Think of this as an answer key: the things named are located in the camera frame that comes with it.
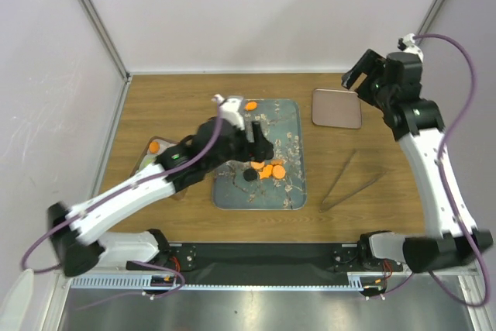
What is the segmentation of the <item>rose gold tin lid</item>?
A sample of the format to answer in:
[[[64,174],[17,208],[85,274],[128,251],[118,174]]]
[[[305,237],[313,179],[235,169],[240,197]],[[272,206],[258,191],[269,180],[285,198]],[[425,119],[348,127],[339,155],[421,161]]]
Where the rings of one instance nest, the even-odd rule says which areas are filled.
[[[316,88],[312,92],[312,122],[317,126],[360,129],[360,100],[354,91]]]

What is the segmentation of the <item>steel serving tongs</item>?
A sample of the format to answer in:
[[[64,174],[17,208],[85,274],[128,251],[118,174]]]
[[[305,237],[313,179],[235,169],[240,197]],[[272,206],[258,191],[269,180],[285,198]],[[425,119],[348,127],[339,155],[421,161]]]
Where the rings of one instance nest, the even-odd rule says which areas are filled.
[[[385,167],[369,161],[363,151],[353,149],[322,199],[319,213],[328,212],[371,187],[387,172]]]

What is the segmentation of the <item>orange chocolate chip cookie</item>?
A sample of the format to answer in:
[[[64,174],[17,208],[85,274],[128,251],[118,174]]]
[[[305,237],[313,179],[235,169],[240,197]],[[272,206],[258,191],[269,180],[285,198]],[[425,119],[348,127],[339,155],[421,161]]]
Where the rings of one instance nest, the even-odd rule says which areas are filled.
[[[160,144],[157,141],[152,141],[150,142],[148,149],[151,153],[158,153],[160,150]]]

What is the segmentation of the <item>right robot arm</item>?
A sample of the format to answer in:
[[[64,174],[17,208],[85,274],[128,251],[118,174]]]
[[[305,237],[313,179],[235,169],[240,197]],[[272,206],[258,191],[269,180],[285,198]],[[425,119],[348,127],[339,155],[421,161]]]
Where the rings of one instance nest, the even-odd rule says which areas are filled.
[[[422,202],[425,236],[404,236],[390,231],[364,233],[357,263],[373,271],[384,259],[406,264],[415,273],[472,263],[488,250],[492,235],[480,230],[467,210],[450,159],[441,142],[445,126],[439,106],[421,98],[422,53],[417,47],[382,57],[368,49],[342,77],[342,86],[356,89],[358,98],[380,109],[384,123],[408,159]]]

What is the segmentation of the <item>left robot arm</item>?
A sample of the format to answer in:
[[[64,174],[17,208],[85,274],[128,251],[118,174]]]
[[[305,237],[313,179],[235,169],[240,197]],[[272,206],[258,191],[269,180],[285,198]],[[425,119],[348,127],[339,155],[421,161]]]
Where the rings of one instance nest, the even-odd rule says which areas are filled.
[[[101,237],[118,222],[140,209],[203,181],[205,175],[224,163],[262,162],[274,156],[274,146],[261,124],[251,123],[252,136],[227,119],[211,118],[168,147],[140,172],[92,200],[67,207],[51,205],[47,224],[53,230],[51,246],[61,270],[69,278],[84,274],[99,264],[110,249]]]

